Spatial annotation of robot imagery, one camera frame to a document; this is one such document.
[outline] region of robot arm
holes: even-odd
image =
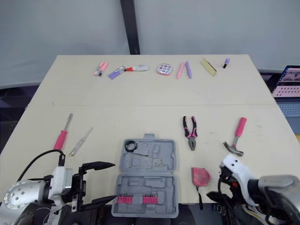
[[[84,205],[86,181],[83,176],[87,170],[102,170],[115,166],[112,163],[93,162],[83,164],[78,173],[73,175],[72,169],[57,166],[52,175],[45,176],[40,180],[20,180],[15,183],[4,196],[0,206],[0,224],[32,224],[34,213],[38,208],[51,205],[48,224],[58,224],[60,209],[66,203],[72,203],[72,212],[85,211],[99,208],[116,197],[106,196],[93,200]]]
[[[231,209],[239,204],[250,205],[265,214],[266,221],[273,216],[291,224],[300,224],[300,183],[297,177],[281,175],[256,179],[247,166],[231,155],[222,161],[220,168],[219,183],[230,186],[232,198],[219,189],[207,194],[210,199],[228,204]]]

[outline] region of pink pen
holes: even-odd
[[[179,78],[180,78],[180,76],[181,76],[181,74],[182,74],[182,70],[183,70],[183,68],[184,68],[184,65],[185,65],[185,63],[183,62],[183,63],[181,64],[179,70],[178,70],[176,79],[179,79]]]
[[[108,66],[108,62],[104,63],[103,66],[100,68],[99,70],[99,76],[102,75],[102,73],[104,72],[104,70],[106,69],[106,67]]]
[[[65,129],[60,132],[60,135],[58,136],[53,149],[58,149],[58,150],[62,149],[62,146],[64,145],[66,137],[67,137],[67,133],[68,133],[67,129],[69,127],[72,117],[73,117],[73,114],[71,113],[69,115],[69,118],[67,119],[67,124],[65,126]]]

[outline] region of gray wall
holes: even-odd
[[[300,0],[135,0],[141,54],[248,53],[300,65]]]
[[[0,88],[41,82],[58,54],[129,54],[120,0],[0,0]]]

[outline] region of tool case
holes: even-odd
[[[125,149],[134,141],[133,152]],[[176,167],[175,142],[155,139],[124,141],[120,170],[112,203],[115,217],[175,218],[178,216],[177,180],[172,174]]]

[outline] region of precision screwdriver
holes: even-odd
[[[68,130],[68,127],[69,127],[72,117],[73,117],[73,114],[71,113],[67,119],[67,124],[65,126],[65,129],[60,132],[60,135],[58,136],[53,149],[58,149],[58,150],[62,149],[62,146],[64,145],[65,139],[67,137],[67,133],[68,133],[67,130]]]
[[[79,150],[79,148],[85,142],[86,138],[90,135],[92,130],[93,130],[93,128],[89,129],[89,131],[85,134],[85,136],[79,140],[79,142],[76,144],[75,148],[70,152],[69,156],[74,156],[76,154],[76,152]]]

